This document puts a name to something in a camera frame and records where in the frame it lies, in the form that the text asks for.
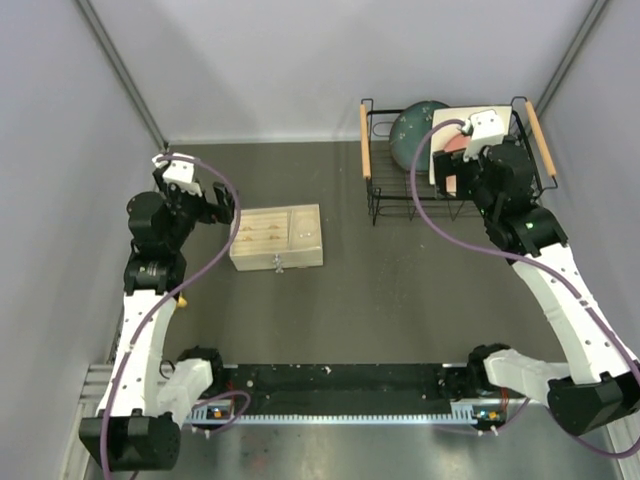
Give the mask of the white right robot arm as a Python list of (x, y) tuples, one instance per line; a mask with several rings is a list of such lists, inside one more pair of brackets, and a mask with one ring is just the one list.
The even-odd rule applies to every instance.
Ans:
[(534, 198), (534, 168), (512, 140), (483, 144), (457, 134), (434, 151), (439, 184), (456, 180), (473, 201), (493, 243), (539, 303), (565, 355), (550, 363), (505, 344), (482, 345), (470, 356), (466, 380), (476, 394), (499, 387), (545, 405), (559, 426), (579, 437), (639, 410), (639, 359), (606, 320), (582, 279), (568, 237)]

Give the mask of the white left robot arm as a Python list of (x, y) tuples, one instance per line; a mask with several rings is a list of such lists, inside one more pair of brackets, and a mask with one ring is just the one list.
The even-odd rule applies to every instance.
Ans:
[[(227, 374), (207, 357), (177, 362), (160, 381), (163, 346), (182, 291), (212, 269), (230, 250), (241, 209), (226, 177), (215, 184), (215, 203), (206, 199), (189, 156), (154, 158), (155, 191), (127, 205), (132, 234), (124, 275), (123, 325), (105, 393), (96, 413), (82, 419), (79, 438), (104, 478), (116, 472), (170, 470), (177, 461), (181, 428), (199, 397), (216, 396)], [(191, 277), (185, 275), (182, 245), (199, 222), (232, 230), (220, 251)]]

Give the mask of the beige velvet jewelry tray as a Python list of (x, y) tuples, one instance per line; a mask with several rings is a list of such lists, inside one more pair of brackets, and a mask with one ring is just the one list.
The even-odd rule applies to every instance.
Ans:
[[(246, 225), (254, 231), (243, 231)], [(318, 204), (244, 209), (231, 252), (281, 252), (322, 247)]]

